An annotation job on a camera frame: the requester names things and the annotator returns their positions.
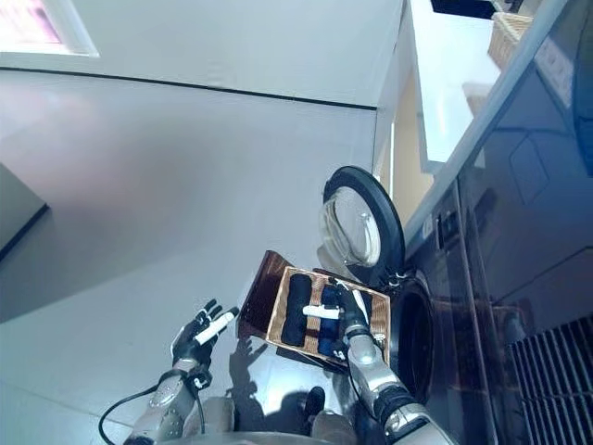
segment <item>door glass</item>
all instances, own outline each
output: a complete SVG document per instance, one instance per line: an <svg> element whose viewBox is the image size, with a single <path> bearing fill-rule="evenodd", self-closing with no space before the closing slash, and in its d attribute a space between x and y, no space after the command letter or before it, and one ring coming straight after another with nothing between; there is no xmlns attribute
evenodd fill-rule
<svg viewBox="0 0 593 445"><path fill-rule="evenodd" d="M330 255L346 265L372 267L381 254L377 223L364 199L340 187L322 207L323 244Z"/></svg>

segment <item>white counter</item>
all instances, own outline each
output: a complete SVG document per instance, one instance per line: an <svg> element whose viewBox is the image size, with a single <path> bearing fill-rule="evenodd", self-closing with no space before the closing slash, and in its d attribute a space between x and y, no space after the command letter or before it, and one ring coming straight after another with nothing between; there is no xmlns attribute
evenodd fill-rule
<svg viewBox="0 0 593 445"><path fill-rule="evenodd" d="M493 85L500 75L487 53L493 22L435 13L430 0L410 5L421 167L435 174L473 120L463 85Z"/></svg>

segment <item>washing machine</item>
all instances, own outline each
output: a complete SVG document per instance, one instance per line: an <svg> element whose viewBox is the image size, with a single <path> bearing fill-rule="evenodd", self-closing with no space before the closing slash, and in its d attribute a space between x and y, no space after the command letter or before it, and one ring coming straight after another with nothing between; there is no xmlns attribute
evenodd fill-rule
<svg viewBox="0 0 593 445"><path fill-rule="evenodd" d="M391 365L459 443L593 443L592 119L573 0L406 242L368 173L325 186L323 266L390 295Z"/></svg>

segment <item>window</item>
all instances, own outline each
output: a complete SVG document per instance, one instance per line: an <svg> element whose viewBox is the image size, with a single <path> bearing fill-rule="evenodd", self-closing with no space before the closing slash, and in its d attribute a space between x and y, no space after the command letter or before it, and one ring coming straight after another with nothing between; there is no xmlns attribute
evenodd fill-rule
<svg viewBox="0 0 593 445"><path fill-rule="evenodd" d="M70 0L0 0L0 51L98 56Z"/></svg>

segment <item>gray floor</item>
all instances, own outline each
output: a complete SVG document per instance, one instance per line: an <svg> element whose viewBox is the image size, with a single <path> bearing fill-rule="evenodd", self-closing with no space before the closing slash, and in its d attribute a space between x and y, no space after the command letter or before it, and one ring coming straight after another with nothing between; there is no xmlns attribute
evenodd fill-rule
<svg viewBox="0 0 593 445"><path fill-rule="evenodd" d="M0 162L52 209L0 263L0 442L100 443L97 416L168 369L207 299L240 304L266 248L316 266L323 184L371 168L373 125L365 110L0 72ZM349 404L344 381L264 348L246 369L264 414L315 384ZM245 378L235 349L230 329L206 397ZM114 439L144 404L113 413Z"/></svg>

